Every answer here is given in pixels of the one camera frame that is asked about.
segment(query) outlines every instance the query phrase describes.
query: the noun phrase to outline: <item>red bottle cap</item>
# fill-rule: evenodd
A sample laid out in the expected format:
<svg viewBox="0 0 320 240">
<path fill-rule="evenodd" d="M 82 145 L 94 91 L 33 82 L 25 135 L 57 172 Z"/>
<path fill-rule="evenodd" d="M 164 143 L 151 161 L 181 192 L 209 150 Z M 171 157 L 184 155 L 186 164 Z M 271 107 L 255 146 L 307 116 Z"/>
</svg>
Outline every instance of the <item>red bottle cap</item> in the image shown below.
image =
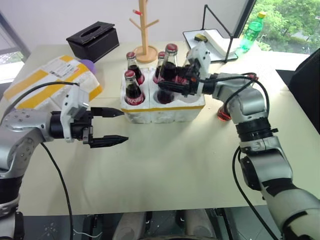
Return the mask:
<svg viewBox="0 0 320 240">
<path fill-rule="evenodd" d="M 133 59 L 136 57 L 136 54 L 133 51 L 130 51 L 126 54 L 127 59 Z"/>
<path fill-rule="evenodd" d="M 169 52 L 176 52 L 178 51 L 178 46 L 173 43 L 169 43 L 166 45 L 165 49 Z"/>
<path fill-rule="evenodd" d="M 126 71 L 126 72 L 124 73 L 124 76 L 125 76 L 126 78 L 132 78 L 132 77 L 135 76 L 135 72 L 132 71 L 132 70 L 128 70 L 128 71 Z"/>
<path fill-rule="evenodd" d="M 164 51 L 161 51 L 158 53 L 158 59 L 163 59 L 165 57 L 166 53 Z"/>
</svg>

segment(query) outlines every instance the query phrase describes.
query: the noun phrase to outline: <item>water bottle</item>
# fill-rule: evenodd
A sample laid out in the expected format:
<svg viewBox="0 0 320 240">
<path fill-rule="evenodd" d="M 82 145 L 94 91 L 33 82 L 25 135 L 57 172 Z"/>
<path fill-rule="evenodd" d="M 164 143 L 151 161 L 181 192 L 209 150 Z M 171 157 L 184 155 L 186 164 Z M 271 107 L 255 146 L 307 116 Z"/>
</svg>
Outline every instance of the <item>water bottle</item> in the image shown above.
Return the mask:
<svg viewBox="0 0 320 240">
<path fill-rule="evenodd" d="M 265 17 L 266 12 L 261 11 L 258 13 L 258 17 L 249 23 L 249 26 L 245 31 L 243 39 L 240 43 L 240 48 L 244 53 L 249 51 L 249 49 L 257 39 L 259 33 L 262 31 L 262 28 L 264 27 Z"/>
</svg>

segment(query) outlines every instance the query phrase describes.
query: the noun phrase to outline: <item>styrofoam box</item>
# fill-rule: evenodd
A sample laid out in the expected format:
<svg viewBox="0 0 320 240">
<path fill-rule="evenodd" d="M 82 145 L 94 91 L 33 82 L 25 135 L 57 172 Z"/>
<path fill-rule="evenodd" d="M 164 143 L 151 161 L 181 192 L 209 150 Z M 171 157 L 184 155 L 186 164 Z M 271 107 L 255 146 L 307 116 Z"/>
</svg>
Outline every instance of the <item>styrofoam box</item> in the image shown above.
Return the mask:
<svg viewBox="0 0 320 240">
<path fill-rule="evenodd" d="M 121 83 L 121 110 L 126 118 L 134 124 L 148 123 L 172 123 L 172 122 L 189 122 L 194 120 L 201 109 L 205 106 L 205 98 L 201 96 L 188 97 L 182 96 L 180 93 L 174 94 L 174 100 L 167 104 L 161 104 L 157 100 L 158 85 L 153 81 L 155 68 L 141 68 L 145 80 L 140 85 L 144 93 L 145 100 L 143 103 L 132 106 L 126 103 L 126 81 L 122 77 Z"/>
</svg>

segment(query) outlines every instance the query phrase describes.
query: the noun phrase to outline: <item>white table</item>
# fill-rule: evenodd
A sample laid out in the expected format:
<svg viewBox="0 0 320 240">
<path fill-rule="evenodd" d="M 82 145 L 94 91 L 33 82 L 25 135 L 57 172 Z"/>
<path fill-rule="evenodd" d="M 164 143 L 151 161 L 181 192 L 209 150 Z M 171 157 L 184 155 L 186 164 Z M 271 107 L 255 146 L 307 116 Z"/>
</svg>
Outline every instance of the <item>white table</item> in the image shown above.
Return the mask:
<svg viewBox="0 0 320 240">
<path fill-rule="evenodd" d="M 179 47 L 178 63 L 184 62 L 187 46 Z M 121 74 L 126 52 L 138 44 L 122 43 L 98 61 L 97 78 L 104 91 L 90 105 L 120 108 Z M 164 49 L 166 42 L 153 44 Z M 54 57 L 73 55 L 67 45 L 38 47 L 16 81 Z M 272 65 L 252 49 L 237 61 L 211 65 L 210 71 L 256 72 L 270 97 L 269 121 L 278 128 L 281 145 L 292 166 L 294 183 L 320 198 L 320 136 Z M 141 67 L 155 66 L 156 62 Z M 6 101 L 0 102 L 0 114 Z M 217 119 L 220 101 L 206 96 L 206 105 L 192 122 L 131 124 L 124 116 L 95 118 L 94 135 L 128 136 L 125 143 L 90 149 L 81 142 L 63 139 L 47 144 L 69 190 L 74 214 L 199 209 L 246 206 L 231 170 L 239 139 L 232 122 Z M 249 189 L 236 171 L 244 191 L 255 205 L 265 202 Z M 67 215 L 64 191 L 58 174 L 42 147 L 30 161 L 20 190 L 19 210 L 25 215 Z"/>
</svg>

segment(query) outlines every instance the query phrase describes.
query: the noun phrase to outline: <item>window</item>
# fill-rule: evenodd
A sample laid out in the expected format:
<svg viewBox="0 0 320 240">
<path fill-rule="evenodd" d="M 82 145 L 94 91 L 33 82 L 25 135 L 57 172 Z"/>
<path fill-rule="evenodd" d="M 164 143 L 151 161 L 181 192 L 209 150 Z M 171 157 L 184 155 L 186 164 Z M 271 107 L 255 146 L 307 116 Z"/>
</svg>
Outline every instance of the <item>window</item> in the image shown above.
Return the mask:
<svg viewBox="0 0 320 240">
<path fill-rule="evenodd" d="M 256 0 L 248 18 L 266 12 L 257 38 L 263 51 L 312 54 L 320 48 L 320 0 Z"/>
</svg>

